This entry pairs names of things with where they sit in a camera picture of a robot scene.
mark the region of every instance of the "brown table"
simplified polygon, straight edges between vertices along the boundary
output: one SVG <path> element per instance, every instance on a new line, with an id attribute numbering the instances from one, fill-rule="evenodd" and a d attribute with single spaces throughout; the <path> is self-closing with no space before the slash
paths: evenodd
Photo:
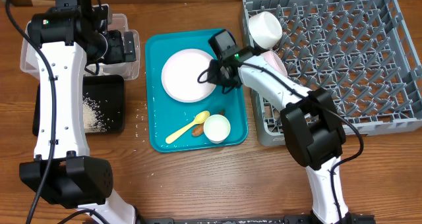
<path id="1" fill-rule="evenodd" d="M 422 55 L 421 0 L 400 0 L 413 42 Z M 155 34 L 227 28 L 238 42 L 240 2 L 114 5 L 126 14 L 142 47 Z M 21 26 L 45 8 L 17 8 Z M 19 69 L 22 37 L 0 9 L 0 223 L 24 223 L 34 193 L 18 175 L 31 161 L 36 137 L 32 117 L 38 81 Z M 245 89 L 249 136 L 239 146 L 160 154 L 148 141 L 144 55 L 138 79 L 126 83 L 126 129 L 88 136 L 91 155 L 110 161 L 114 188 L 145 217 L 175 219 L 282 217 L 308 213 L 312 195 L 305 169 L 285 147 L 256 139 L 249 89 Z M 364 154 L 342 166 L 344 198 L 353 213 L 375 214 L 377 223 L 422 223 L 422 133 L 365 138 Z M 347 138 L 344 156 L 358 149 Z M 41 200 L 34 223 L 56 223 L 70 214 Z M 85 220 L 85 216 L 76 220 Z"/>

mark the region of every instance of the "black tray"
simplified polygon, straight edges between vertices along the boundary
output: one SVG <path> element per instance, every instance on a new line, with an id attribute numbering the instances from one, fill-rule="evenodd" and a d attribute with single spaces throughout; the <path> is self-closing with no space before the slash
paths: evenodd
<path id="1" fill-rule="evenodd" d="M 84 77 L 82 95 L 87 95 L 92 100 L 101 101 L 98 105 L 104 116 L 104 132 L 87 132 L 86 134 L 107 134 L 123 132 L 125 129 L 125 81 L 120 75 L 87 76 Z M 35 103 L 34 122 L 32 134 L 38 136 L 40 129 L 40 86 L 38 85 Z"/>

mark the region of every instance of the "spoon handle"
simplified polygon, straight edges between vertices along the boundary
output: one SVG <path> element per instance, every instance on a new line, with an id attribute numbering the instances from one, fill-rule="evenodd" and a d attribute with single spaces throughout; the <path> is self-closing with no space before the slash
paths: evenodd
<path id="1" fill-rule="evenodd" d="M 194 121 L 191 122 L 190 124 L 184 126 L 183 128 L 180 128 L 179 130 L 177 130 L 172 135 L 170 135 L 166 138 L 166 143 L 170 144 L 170 143 L 176 141 L 176 139 L 178 139 L 180 136 L 182 136 L 182 134 L 184 134 L 186 131 L 188 131 L 190 128 L 192 128 L 193 125 L 196 125 L 196 123 Z"/>

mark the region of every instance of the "clear plastic container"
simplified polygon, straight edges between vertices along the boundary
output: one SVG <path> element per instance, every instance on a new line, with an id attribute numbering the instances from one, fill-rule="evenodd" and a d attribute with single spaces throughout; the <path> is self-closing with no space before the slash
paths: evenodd
<path id="1" fill-rule="evenodd" d="M 100 63 L 100 73 L 101 75 L 120 75 L 125 80 L 134 80 L 139 76 L 139 65 L 140 65 L 140 44 L 139 44 L 139 34 L 136 30 L 129 30 L 127 26 L 127 18 L 124 14 L 113 14 L 113 22 L 108 26 L 108 30 L 119 30 L 122 33 L 132 32 L 133 38 L 135 40 L 135 53 L 136 61 L 129 63 L 116 63 L 113 65 L 105 65 Z M 88 69 L 95 71 L 95 65 L 88 65 Z M 22 72 L 31 74 L 33 77 L 40 79 L 38 72 L 38 61 L 36 57 L 36 52 L 34 48 L 28 44 L 28 42 L 23 39 L 22 42 L 22 51 L 20 52 L 20 69 Z M 89 73 L 85 73 L 85 76 L 92 76 Z"/>

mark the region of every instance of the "brown utensil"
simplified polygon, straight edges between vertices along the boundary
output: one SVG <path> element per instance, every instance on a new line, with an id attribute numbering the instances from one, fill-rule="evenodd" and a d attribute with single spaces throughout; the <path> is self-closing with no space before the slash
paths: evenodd
<path id="1" fill-rule="evenodd" d="M 222 111 L 220 111 L 218 114 L 219 115 L 224 115 L 224 109 Z M 196 127 L 194 127 L 194 129 L 192 130 L 192 136 L 197 137 L 200 136 L 204 133 L 204 123 L 197 125 Z"/>

